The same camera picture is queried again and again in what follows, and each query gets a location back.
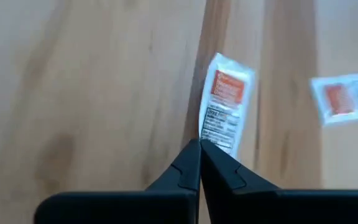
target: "condiment packet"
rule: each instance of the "condiment packet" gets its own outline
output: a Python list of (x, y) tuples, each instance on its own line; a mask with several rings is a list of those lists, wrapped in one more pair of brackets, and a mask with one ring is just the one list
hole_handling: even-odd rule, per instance
[(255, 72), (217, 53), (208, 67), (198, 134), (237, 159)]
[(323, 125), (358, 119), (358, 74), (314, 78), (311, 88)]

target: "plastic packaging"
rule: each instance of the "plastic packaging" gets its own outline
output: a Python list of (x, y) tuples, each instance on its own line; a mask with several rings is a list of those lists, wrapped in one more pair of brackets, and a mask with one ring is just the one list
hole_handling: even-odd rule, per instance
[(208, 67), (198, 133), (237, 159), (255, 72), (221, 54)]
[(358, 119), (358, 74), (314, 78), (311, 88), (323, 125)]

